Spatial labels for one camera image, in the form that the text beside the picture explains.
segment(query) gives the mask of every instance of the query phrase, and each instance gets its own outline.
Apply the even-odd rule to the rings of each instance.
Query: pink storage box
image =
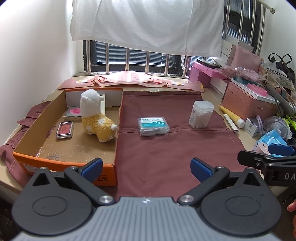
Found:
[[[257,115],[264,121],[274,116],[278,109],[276,104],[257,100],[232,82],[228,84],[222,105],[244,121]]]
[[[193,66],[191,67],[189,75],[189,80],[191,82],[200,81],[203,86],[206,87],[207,84],[210,83],[211,78],[227,80],[227,77],[222,75],[220,70],[211,69],[198,62],[193,62]]]

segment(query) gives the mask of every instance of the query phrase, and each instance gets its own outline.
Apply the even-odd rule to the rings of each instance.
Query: white curtain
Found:
[[[73,0],[72,40],[220,57],[224,0]]]

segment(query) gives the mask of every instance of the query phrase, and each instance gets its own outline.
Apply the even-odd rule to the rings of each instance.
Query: translucent plastic lid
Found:
[[[214,109],[214,105],[211,102],[205,100],[195,101],[193,107],[202,112],[211,112]]]

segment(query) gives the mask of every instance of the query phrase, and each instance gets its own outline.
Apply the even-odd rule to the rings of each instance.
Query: plush toy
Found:
[[[89,89],[81,94],[80,112],[84,131],[96,134],[100,142],[106,142],[114,138],[117,125],[101,113],[101,101],[104,97],[94,89]]]

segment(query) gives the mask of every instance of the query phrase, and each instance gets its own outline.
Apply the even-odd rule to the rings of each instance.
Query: maroon cloth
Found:
[[[10,138],[5,145],[0,146],[0,157],[2,158],[2,160],[5,161],[10,174],[22,187],[27,184],[30,176],[27,175],[25,171],[21,168],[19,163],[13,157],[12,153],[14,152],[14,149],[16,148],[26,131],[33,124],[36,118],[42,113],[42,111],[45,110],[49,103],[50,101],[47,101],[33,106],[28,112],[25,119],[17,121],[17,123],[22,125],[21,130],[18,131],[12,138]]]
[[[199,181],[191,174],[190,161],[198,157],[211,166],[243,171],[237,154],[244,150],[223,118],[213,112],[206,128],[193,130],[189,117],[199,92],[125,91],[116,150],[117,188],[104,190],[121,196],[172,196],[175,200]],[[138,117],[164,117],[170,132],[141,137]]]

